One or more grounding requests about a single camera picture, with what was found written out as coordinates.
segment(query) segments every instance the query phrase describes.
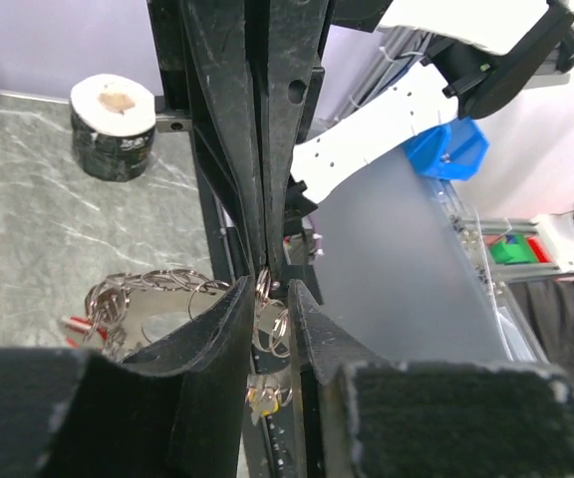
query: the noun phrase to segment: marble countertop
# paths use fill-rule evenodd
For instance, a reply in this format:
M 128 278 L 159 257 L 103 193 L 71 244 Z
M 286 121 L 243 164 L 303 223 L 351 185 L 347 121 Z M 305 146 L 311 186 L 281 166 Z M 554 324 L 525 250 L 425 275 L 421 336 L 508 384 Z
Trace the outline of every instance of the marble countertop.
M 160 134 L 128 183 L 88 176 L 71 157 L 66 104 L 0 95 L 0 346 L 59 346 L 117 272 L 211 274 L 189 137 Z

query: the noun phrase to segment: wire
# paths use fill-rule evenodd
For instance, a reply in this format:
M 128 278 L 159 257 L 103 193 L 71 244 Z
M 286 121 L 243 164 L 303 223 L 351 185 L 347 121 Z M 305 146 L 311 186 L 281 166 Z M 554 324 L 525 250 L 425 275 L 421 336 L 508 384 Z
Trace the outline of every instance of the wire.
M 407 74 L 409 69 L 419 61 L 424 55 L 425 51 L 429 47 L 429 43 L 432 40 L 432 34 L 426 33 L 420 40 L 420 44 L 416 50 L 411 50 L 408 52 L 401 53 L 396 57 L 396 60 L 403 60 L 404 58 L 409 58 L 405 65 L 396 72 L 390 79 L 386 80 L 383 85 L 377 85 L 377 96 L 380 95 L 387 88 L 392 87 L 401 77 Z

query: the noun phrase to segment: black metal frame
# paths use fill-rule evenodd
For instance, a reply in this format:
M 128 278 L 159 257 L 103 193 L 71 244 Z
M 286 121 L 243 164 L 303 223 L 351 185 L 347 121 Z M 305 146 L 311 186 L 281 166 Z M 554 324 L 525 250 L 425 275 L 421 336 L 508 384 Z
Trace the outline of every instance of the black metal frame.
M 216 124 L 212 123 L 211 118 L 214 111 L 211 112 L 210 108 L 213 109 L 215 106 L 208 106 L 209 98 L 205 96 L 200 85 L 199 76 L 207 75 L 207 73 L 205 71 L 200 73 L 201 67 L 194 63 L 194 59 L 200 58 L 201 51 L 200 48 L 189 48 L 190 40 L 188 37 L 191 34 L 188 35 L 185 30 L 186 26 L 181 20 L 182 15 L 186 15 L 188 12 L 182 11 L 178 1 L 152 0 L 148 2 L 148 8 L 164 91 L 164 101 L 159 99 L 158 102 L 159 110 L 167 115 L 189 117 L 187 119 L 191 121 L 194 129 L 191 139 L 197 185 L 212 271 L 215 279 L 231 282 L 253 272 L 247 258 L 254 246 L 244 242 L 249 227 L 245 221 L 241 220 L 241 209 L 232 207 L 238 204 L 235 187 L 232 188 L 233 184 L 236 183 L 236 177 L 232 177 L 232 171 L 227 170 L 226 161 L 220 158 L 224 153 L 221 149 L 222 131 L 218 129 Z M 319 34 L 316 34 L 315 31 L 311 32 L 312 38 L 318 36 L 320 40 L 316 42 L 318 56 L 312 68 L 310 84 L 307 85 L 309 88 L 306 89 L 302 114 L 297 119 L 298 131 L 295 139 L 298 141 L 304 140 L 307 136 L 324 78 L 320 58 L 331 23 L 330 13 L 333 9 L 330 7 L 327 11 L 329 13 L 322 32 Z M 270 52 L 263 53 L 262 48 L 256 52 L 256 55 L 259 56 L 268 54 Z M 293 142 L 285 143 L 285 145 L 291 150 Z M 253 152 L 247 152 L 253 159 Z M 213 167 L 216 164 L 220 165 L 220 170 L 217 172 L 221 174 L 214 173 Z M 223 176 L 229 176 L 230 179 L 223 181 Z M 291 222 L 297 223 L 301 217 L 309 214 L 316 206 L 302 196 L 302 184 L 294 184 L 290 181 L 289 185 L 288 193 L 278 189 L 278 194 L 285 195 L 288 211 L 286 217 L 289 217 Z M 245 210 L 248 210 L 250 204 L 253 205 L 253 202 L 258 200 L 253 197 L 247 199 L 251 200 L 248 200 L 246 206 L 243 206 Z M 221 210 L 223 206 L 226 213 L 232 217 L 238 226 L 238 230 L 236 227 L 227 227 L 223 223 L 222 213 L 224 211 Z M 289 264 L 283 256 L 283 251 L 280 251 L 280 255 L 282 257 L 281 276 L 278 279 L 284 286 L 275 291 L 274 294 L 285 299 L 287 295 L 286 286 L 289 281 L 302 279 L 306 281 L 312 291 L 315 291 L 319 302 L 322 302 L 313 267 L 307 264 Z M 251 354 L 251 369 L 258 373 L 270 372 L 287 366 L 288 363 L 288 359 L 278 359 L 268 354 Z M 296 438 L 291 406 L 284 407 L 277 414 L 262 419 L 257 426 L 251 424 L 250 417 L 246 414 L 243 424 L 243 439 L 251 476 L 295 476 Z
M 237 3 L 238 7 L 229 5 L 233 3 Z M 307 289 L 314 293 L 314 299 L 320 304 L 322 298 L 313 268 L 307 265 L 289 265 L 285 261 L 283 251 L 275 249 L 276 245 L 280 244 L 278 234 L 284 233 L 285 229 L 294 223 L 298 224 L 300 218 L 314 210 L 316 205 L 308 203 L 302 196 L 305 185 L 295 184 L 290 180 L 288 187 L 285 188 L 281 182 L 288 171 L 289 156 L 294 141 L 300 142 L 306 138 L 313 118 L 324 79 L 324 69 L 320 65 L 320 60 L 332 19 L 334 23 L 342 26 L 373 31 L 391 4 L 391 0 L 331 1 L 326 7 L 327 13 L 323 23 L 316 22 L 315 11 L 316 5 L 324 5 L 326 1 L 311 2 L 309 9 L 306 10 L 307 15 L 303 16 L 301 12 L 298 18 L 290 18 L 292 12 L 297 10 L 289 2 L 284 5 L 283 3 L 275 0 L 271 2 L 272 7 L 264 12 L 260 4 L 256 4 L 254 7 L 260 13 L 252 16 L 249 16 L 251 8 L 247 8 L 247 13 L 244 12 L 245 7 L 247 5 L 251 7 L 252 4 L 242 1 L 224 3 L 218 0 L 204 1 L 198 7 L 198 3 L 193 2 L 150 0 L 148 8 L 166 98 L 165 112 L 173 116 L 187 116 L 188 111 L 191 111 L 189 115 L 193 127 L 191 139 L 215 279 L 229 282 L 248 274 L 253 275 L 259 266 L 268 262 L 272 271 L 279 273 L 278 277 L 274 276 L 274 279 L 278 279 L 281 283 L 281 288 L 275 291 L 276 296 L 286 299 L 287 284 L 293 279 L 300 279 L 304 281 Z M 555 17 L 557 21 L 566 13 L 549 12 L 547 18 Z M 234 34 L 231 31 L 223 33 L 222 29 L 227 23 L 221 22 L 220 17 L 223 15 L 233 16 L 232 18 L 238 16 L 239 19 L 242 18 L 241 15 L 247 15 L 245 22 L 254 28 L 246 27 L 245 38 L 240 37 L 241 32 L 235 30 L 233 26 L 231 31 L 234 31 Z M 213 34 L 206 30 L 208 18 L 215 31 Z M 282 28 L 277 28 L 278 25 L 272 23 L 276 21 L 284 22 L 281 25 Z M 569 22 L 572 23 L 569 15 L 564 17 L 564 21 L 566 23 L 559 28 L 564 28 L 569 25 Z M 289 29 L 294 32 L 285 35 L 284 30 Z M 273 36 L 274 31 L 280 30 L 283 30 L 280 32 L 282 36 L 280 34 Z M 232 35 L 238 35 L 233 41 L 247 45 L 246 48 L 249 51 L 246 52 L 246 57 L 240 56 L 240 51 L 236 50 L 233 50 L 232 57 L 222 56 L 214 51 L 216 47 L 222 47 L 224 52 L 225 44 L 232 41 Z M 531 34 L 531 37 L 533 36 L 539 38 L 541 34 L 534 32 Z M 548 35 L 548 39 L 554 37 L 554 34 Z M 307 53 L 305 48 L 293 49 L 293 52 L 289 54 L 293 58 L 284 56 L 283 50 L 289 49 L 294 43 L 306 45 L 312 39 L 316 39 L 317 44 L 317 57 L 313 63 L 307 64 L 307 61 L 303 60 L 302 55 L 306 56 Z M 531 38 L 522 43 L 529 42 L 532 43 Z M 552 40 L 548 40 L 548 43 L 544 42 L 545 45 L 540 50 L 546 50 L 551 42 Z M 472 50 L 469 46 L 460 44 L 455 46 Z M 446 71 L 450 73 L 448 66 L 452 64 L 451 58 L 443 61 L 442 58 L 438 58 L 437 49 L 433 49 L 430 60 L 436 62 L 443 70 L 446 68 Z M 216 61 L 225 63 L 231 61 L 232 65 L 228 70 L 214 69 L 212 66 Z M 289 63 L 289 68 L 284 68 L 281 61 Z M 493 72 L 498 70 L 502 63 L 490 62 L 488 58 L 484 58 L 484 61 L 493 66 Z M 478 63 L 473 61 L 471 69 L 475 72 L 479 71 Z M 256 69 L 255 77 L 253 72 L 250 76 L 249 71 L 245 68 L 241 69 L 245 64 Z M 534 72 L 534 64 L 535 62 L 530 62 L 525 68 L 521 68 L 520 73 L 524 78 L 530 77 L 529 69 L 533 69 Z M 229 76 L 228 79 L 222 78 L 223 71 Z M 467 69 L 459 68 L 455 77 L 448 76 L 448 80 L 458 85 L 457 81 L 460 76 L 466 74 Z M 288 82 L 287 86 L 285 80 L 294 77 L 307 78 L 309 81 L 304 84 L 301 80 L 294 80 Z M 206 82 L 207 78 L 210 78 L 211 84 Z M 228 85 L 227 81 L 237 84 L 236 88 Z M 290 100 L 292 96 L 298 97 L 294 98 L 292 102 L 294 105 L 290 106 L 288 102 L 285 102 L 286 98 L 272 97 L 268 93 L 271 90 L 268 89 L 269 84 Z M 519 91 L 521 86 L 515 85 L 514 89 Z M 466 101 L 462 100 L 460 103 L 471 104 L 471 98 L 476 93 L 477 90 L 467 91 Z M 238 102 L 232 101 L 228 98 L 232 95 L 242 97 L 242 101 L 241 98 Z M 513 91 L 502 96 L 500 102 L 510 95 L 513 95 Z M 295 137 L 290 139 L 289 134 L 291 130 L 294 130 L 294 125 L 297 127 Z M 254 149 L 253 142 L 255 141 L 258 141 L 257 150 Z M 271 160 L 265 157 L 266 154 L 271 154 Z M 237 157 L 236 161 L 231 160 L 232 155 Z M 259 163 L 260 170 L 255 169 Z M 262 191 L 255 190 L 253 184 L 248 181 L 251 176 L 262 177 L 264 183 Z M 274 209 L 264 211 L 265 230 L 263 231 L 256 225 L 259 221 L 263 221 L 263 206 L 267 208 L 270 205 Z M 235 227 L 227 227 L 223 224 L 221 207 L 224 207 L 232 218 Z M 263 251 L 263 245 L 267 247 L 267 250 Z M 300 291 L 300 296 L 302 298 L 307 294 Z M 343 337 L 342 331 L 335 330 L 334 334 Z M 369 351 L 350 344 L 350 339 L 340 340 L 342 341 L 347 342 L 344 346 L 348 350 L 358 351 L 354 359 L 379 361 L 378 358 L 372 357 Z M 292 351 L 306 351 L 311 348 L 309 346 L 301 344 L 297 349 L 294 344 Z M 315 362 L 313 358 L 311 360 L 303 358 L 303 361 Z M 252 352 L 251 370 L 253 372 L 271 372 L 288 364 L 289 359 L 279 359 L 267 354 Z M 308 406 L 315 406 L 318 402 L 316 390 L 319 381 L 302 368 L 300 373 L 295 372 L 295 374 L 300 375 L 303 380 L 301 383 L 302 399 L 308 401 Z M 326 376 L 322 381 L 331 379 L 331 376 Z M 322 437 L 318 435 L 313 439 L 311 437 L 311 433 L 320 433 L 320 418 L 316 413 L 312 415 L 309 412 L 306 412 L 304 417 L 307 423 L 295 423 L 291 406 L 262 419 L 258 426 L 253 426 L 249 417 L 245 417 L 243 438 L 251 476 L 268 478 L 298 476 L 298 473 L 305 472 L 308 473 L 307 476 L 317 476 L 321 472 L 317 467 L 322 466 L 320 463 L 324 461 L 320 448 Z M 304 431 L 299 430 L 297 425 L 304 426 Z M 309 439 L 305 439 L 303 432 L 309 434 Z M 309 448 L 314 447 L 306 450 L 305 453 L 307 470 L 299 469 L 297 456 L 299 454 L 302 456 L 303 451 L 299 452 L 297 449 L 299 445 L 297 435 L 300 435 L 301 443 L 306 443 Z

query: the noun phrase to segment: black tape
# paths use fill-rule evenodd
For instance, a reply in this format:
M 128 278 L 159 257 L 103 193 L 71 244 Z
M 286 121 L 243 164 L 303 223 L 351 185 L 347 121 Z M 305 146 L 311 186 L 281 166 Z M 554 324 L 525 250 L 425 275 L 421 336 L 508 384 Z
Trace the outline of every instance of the black tape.
M 79 166 L 103 181 L 127 182 L 147 169 L 155 125 L 134 136 L 108 136 L 89 127 L 70 107 L 72 150 Z

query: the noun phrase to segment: black plastic part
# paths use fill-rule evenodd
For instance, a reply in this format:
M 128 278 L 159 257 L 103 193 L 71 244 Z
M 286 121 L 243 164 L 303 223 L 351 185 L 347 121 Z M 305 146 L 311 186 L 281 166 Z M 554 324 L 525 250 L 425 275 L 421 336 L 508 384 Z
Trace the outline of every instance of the black plastic part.
M 334 18 L 334 11 L 336 10 L 336 1 L 337 0 L 327 0 L 327 14 L 325 15 L 325 21 L 323 23 L 322 31 L 320 32 L 320 40 L 318 42 L 319 60 L 323 58 L 323 54 L 325 53 L 325 46 L 327 45 L 327 39 L 329 38 L 329 32 Z
M 320 65 L 319 59 L 318 65 L 314 66 L 311 73 L 311 80 L 309 82 L 309 88 L 307 89 L 303 115 L 300 118 L 300 124 L 298 125 L 298 135 L 296 136 L 297 143 L 301 143 L 307 140 L 307 135 L 309 134 L 311 123 L 314 120 L 314 113 L 316 112 L 318 99 L 320 98 L 320 92 L 323 89 L 324 80 L 325 69 Z
M 336 0 L 333 24 L 364 32 L 378 27 L 392 0 Z
M 300 217 L 308 216 L 318 209 L 318 204 L 303 195 L 306 190 L 307 185 L 304 181 L 296 182 L 290 177 L 285 197 L 285 209 L 294 211 Z
M 163 86 L 164 107 L 172 110 L 188 110 L 189 97 L 179 4 L 180 2 L 174 0 L 151 0 L 147 2 L 147 10 Z
M 212 276 L 217 281 L 231 284 L 234 277 L 244 275 L 245 264 L 243 262 L 240 265 L 241 269 L 237 271 L 238 274 L 235 276 L 232 274 L 229 265 L 226 231 L 220 224 L 216 198 L 197 164 L 194 169 L 196 170 L 196 187 L 205 226 Z
M 289 292 L 290 284 L 293 281 L 300 281 L 306 284 L 305 287 L 309 294 L 318 304 L 324 304 L 322 293 L 320 292 L 320 286 L 318 285 L 318 279 L 316 278 L 316 270 L 311 264 L 287 264 L 283 265 L 284 270 L 284 281 L 281 286 L 274 292 L 273 297 L 279 300 L 286 300 Z
M 283 235 L 285 237 L 295 236 L 300 234 L 303 230 L 303 219 L 300 214 L 290 211 L 285 211 L 285 218 L 283 220 Z
M 384 360 L 325 316 L 301 281 L 290 283 L 288 306 L 292 325 L 290 351 L 298 476 L 346 476 L 326 470 L 330 463 L 325 460 L 323 447 L 320 389 L 333 380 L 344 362 Z M 335 429 L 341 425 L 336 423 L 329 426 Z M 341 459 L 336 453 L 327 456 L 331 458 L 330 462 Z
M 574 68 L 574 27 L 564 35 L 559 45 L 559 58 L 557 59 L 557 71 L 568 73 Z
M 448 82 L 444 94 L 457 97 L 458 116 L 486 118 L 510 103 L 568 35 L 574 13 L 562 4 L 549 6 L 533 28 L 503 57 L 470 45 L 436 38 L 423 64 L 433 63 Z
M 250 268 L 257 270 L 266 254 L 244 2 L 187 0 L 180 5 L 196 160 L 241 231 Z
M 261 8 L 261 4 L 255 4 L 255 8 Z M 258 60 L 251 65 L 256 73 L 267 263 L 273 277 L 280 278 L 283 213 L 293 148 L 312 70 L 318 61 L 328 0 L 267 0 L 264 8 L 267 30 L 264 37 L 254 37 L 262 51 L 257 52 Z
M 212 224 L 219 223 L 217 203 L 213 199 L 211 189 L 198 176 L 207 244 L 215 279 L 230 282 L 232 277 L 240 276 L 244 268 L 241 263 L 242 247 L 238 233 L 234 228 L 223 227 L 224 236 L 210 234 L 215 230 Z M 309 289 L 319 291 L 318 282 L 313 268 L 308 268 L 308 274 L 298 277 L 305 279 Z M 286 290 L 280 288 L 276 298 L 285 298 Z M 316 294 L 317 301 L 322 303 L 320 292 Z M 286 358 L 275 358 L 271 354 L 255 351 L 252 353 L 252 367 L 257 373 L 269 373 L 284 368 L 289 363 Z M 247 467 L 250 476 L 255 478 L 297 477 L 296 470 L 296 435 L 294 414 L 291 405 L 281 408 L 278 413 L 261 419 L 253 425 L 249 413 L 243 415 L 243 442 L 247 457 Z
M 240 279 L 124 364 L 0 349 L 0 478 L 236 476 L 253 291 Z

